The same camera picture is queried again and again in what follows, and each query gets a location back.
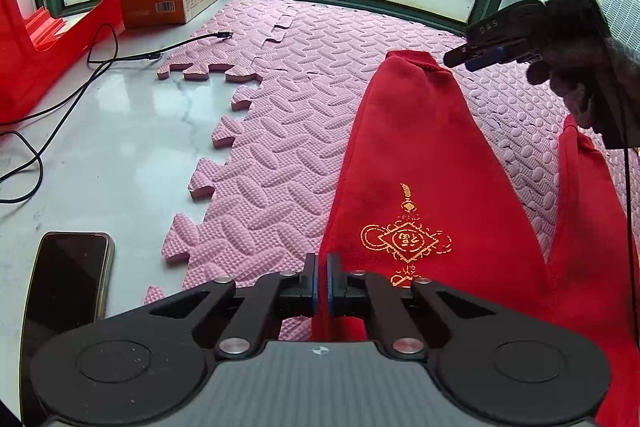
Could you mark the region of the red knitted garment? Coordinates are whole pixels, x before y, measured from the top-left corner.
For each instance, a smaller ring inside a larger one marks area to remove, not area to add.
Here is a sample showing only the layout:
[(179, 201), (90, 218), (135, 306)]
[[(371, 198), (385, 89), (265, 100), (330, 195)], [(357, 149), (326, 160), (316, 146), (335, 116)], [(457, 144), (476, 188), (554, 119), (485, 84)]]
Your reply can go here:
[(586, 336), (612, 366), (598, 422), (634, 426), (638, 265), (625, 213), (573, 118), (558, 154), (558, 217), (544, 254), (454, 76), (431, 54), (392, 51), (360, 103), (319, 257), (398, 287), (427, 277)]

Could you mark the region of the black smartphone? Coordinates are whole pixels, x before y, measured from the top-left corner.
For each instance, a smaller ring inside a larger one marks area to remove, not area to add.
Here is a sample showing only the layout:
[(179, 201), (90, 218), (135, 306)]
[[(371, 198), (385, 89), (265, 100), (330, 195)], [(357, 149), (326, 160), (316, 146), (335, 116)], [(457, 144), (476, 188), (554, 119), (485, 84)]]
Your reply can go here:
[(47, 418), (32, 387), (32, 358), (50, 339), (101, 320), (115, 244), (103, 232), (48, 232), (40, 239), (24, 312), (20, 413), (25, 426)]

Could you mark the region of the pink foam puzzle mat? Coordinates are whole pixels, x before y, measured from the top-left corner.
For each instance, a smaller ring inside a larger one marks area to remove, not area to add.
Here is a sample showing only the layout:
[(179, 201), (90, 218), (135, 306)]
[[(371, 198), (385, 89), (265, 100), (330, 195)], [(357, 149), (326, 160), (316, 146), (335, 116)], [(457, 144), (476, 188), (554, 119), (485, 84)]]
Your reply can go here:
[[(236, 58), (238, 71), (259, 84), (236, 90), (232, 103), (245, 117), (224, 117), (213, 133), (213, 143), (230, 150), (228, 160), (203, 158), (194, 170), (189, 191), (207, 200), (204, 218), (178, 215), (165, 237), (163, 257), (186, 266), (184, 288), (217, 275), (248, 286), (319, 256), (352, 126), (386, 55), (426, 52), (442, 67), (442, 54), (457, 44), (415, 23), (294, 1), (235, 1), (210, 27), (232, 30), (233, 40), (221, 50), (209, 38), (192, 43), (168, 67), (204, 72)], [(549, 254), (560, 196), (559, 136), (570, 116), (549, 88), (530, 87), (520, 66), (451, 75)], [(579, 131), (603, 156), (623, 209), (620, 154)]]

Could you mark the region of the red plastic stool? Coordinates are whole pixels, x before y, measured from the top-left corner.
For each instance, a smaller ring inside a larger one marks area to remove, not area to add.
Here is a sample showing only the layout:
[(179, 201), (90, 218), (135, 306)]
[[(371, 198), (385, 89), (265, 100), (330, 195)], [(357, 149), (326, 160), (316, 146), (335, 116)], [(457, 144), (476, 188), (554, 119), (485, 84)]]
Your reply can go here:
[(109, 24), (122, 28), (119, 0), (98, 0), (67, 25), (46, 6), (32, 14), (24, 0), (1, 0), (1, 120), (25, 117)]

